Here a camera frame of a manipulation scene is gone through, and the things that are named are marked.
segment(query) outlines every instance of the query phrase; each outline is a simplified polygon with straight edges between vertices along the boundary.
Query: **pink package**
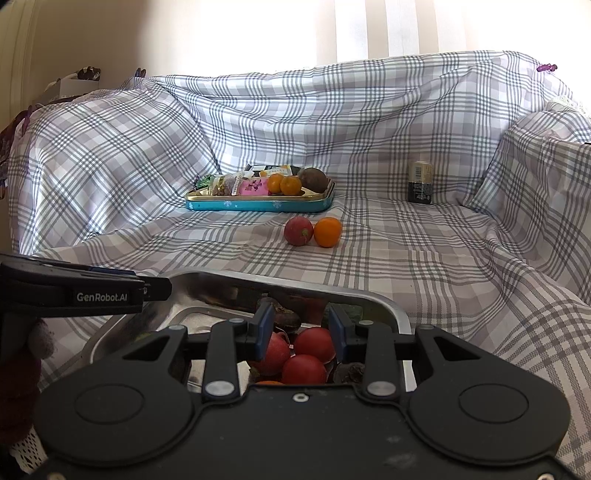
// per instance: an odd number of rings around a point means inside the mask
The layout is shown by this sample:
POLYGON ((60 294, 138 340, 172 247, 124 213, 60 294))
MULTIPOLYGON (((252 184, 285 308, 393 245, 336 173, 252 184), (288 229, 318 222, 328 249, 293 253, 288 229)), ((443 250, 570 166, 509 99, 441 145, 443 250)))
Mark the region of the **pink package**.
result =
POLYGON ((269 195, 267 188, 267 177, 256 177, 248 180, 242 180, 240 184, 240 195, 269 195))

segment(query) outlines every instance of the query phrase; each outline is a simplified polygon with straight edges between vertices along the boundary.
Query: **canned drink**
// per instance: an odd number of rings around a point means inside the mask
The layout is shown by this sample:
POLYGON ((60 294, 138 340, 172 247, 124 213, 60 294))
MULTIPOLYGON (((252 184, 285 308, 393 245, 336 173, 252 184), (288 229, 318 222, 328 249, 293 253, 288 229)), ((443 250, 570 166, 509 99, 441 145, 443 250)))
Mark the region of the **canned drink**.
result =
POLYGON ((433 166, 428 161, 408 163, 408 201, 431 205, 433 196, 433 166))

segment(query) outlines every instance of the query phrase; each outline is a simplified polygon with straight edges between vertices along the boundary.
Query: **food package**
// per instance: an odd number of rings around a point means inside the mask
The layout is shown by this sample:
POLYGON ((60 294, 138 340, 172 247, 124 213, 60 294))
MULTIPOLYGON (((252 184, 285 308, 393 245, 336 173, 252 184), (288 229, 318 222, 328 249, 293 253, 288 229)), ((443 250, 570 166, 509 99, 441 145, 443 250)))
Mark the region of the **food package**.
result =
POLYGON ((267 181, 268 178, 266 177, 253 177, 251 179, 243 179, 240 184, 239 195, 269 195, 267 181))
POLYGON ((239 171, 227 175, 215 175, 209 184, 209 194, 214 196, 239 195, 239 188, 243 179, 250 179, 254 175, 251 171, 239 171))
POLYGON ((291 165, 249 165, 246 167, 246 170, 253 172, 255 177, 270 177, 274 173, 281 173, 289 177, 291 175, 297 175, 300 168, 291 165))
POLYGON ((200 175, 197 175, 197 177, 195 178, 195 180, 193 182, 193 187, 195 188, 195 190, 201 190, 201 189, 207 188, 211 184, 214 177, 215 177, 215 175, 213 175, 213 174, 208 174, 203 177, 200 175))

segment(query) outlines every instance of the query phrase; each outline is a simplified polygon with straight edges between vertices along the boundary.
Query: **small orange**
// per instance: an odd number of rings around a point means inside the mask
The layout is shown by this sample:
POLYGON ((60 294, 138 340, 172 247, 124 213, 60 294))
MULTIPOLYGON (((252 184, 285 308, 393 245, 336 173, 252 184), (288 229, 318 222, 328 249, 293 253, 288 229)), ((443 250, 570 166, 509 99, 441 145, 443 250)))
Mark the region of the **small orange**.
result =
POLYGON ((281 180, 281 192, 283 195, 295 196, 301 192, 301 180, 295 175, 284 177, 281 180))
POLYGON ((339 243, 343 225, 334 217, 325 217, 318 220, 314 226, 314 240, 321 247, 330 248, 339 243))
POLYGON ((269 193, 281 193, 281 180, 285 178, 285 175, 281 173, 274 173, 267 180, 267 188, 269 193))

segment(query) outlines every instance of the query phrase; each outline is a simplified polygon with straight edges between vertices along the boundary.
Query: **red radish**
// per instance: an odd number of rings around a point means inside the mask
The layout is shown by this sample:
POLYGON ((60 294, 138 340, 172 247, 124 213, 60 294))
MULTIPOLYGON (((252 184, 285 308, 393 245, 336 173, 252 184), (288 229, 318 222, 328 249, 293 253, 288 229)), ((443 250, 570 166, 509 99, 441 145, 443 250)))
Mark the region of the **red radish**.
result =
POLYGON ((284 333, 271 334, 269 346, 265 358, 260 362, 248 362, 251 368, 256 369, 259 375, 270 377, 281 372, 283 364, 289 360, 291 355, 287 336, 284 333))
POLYGON ((311 355, 292 356, 281 373, 281 382, 288 385, 317 385, 326 383, 326 368, 311 355))
POLYGON ((287 243, 300 247, 308 243, 314 235, 312 223, 305 217, 290 218, 283 229, 287 243))
POLYGON ((312 327, 301 332, 294 342, 296 355, 312 355, 322 363, 330 362, 336 355, 330 332, 321 327, 312 327))

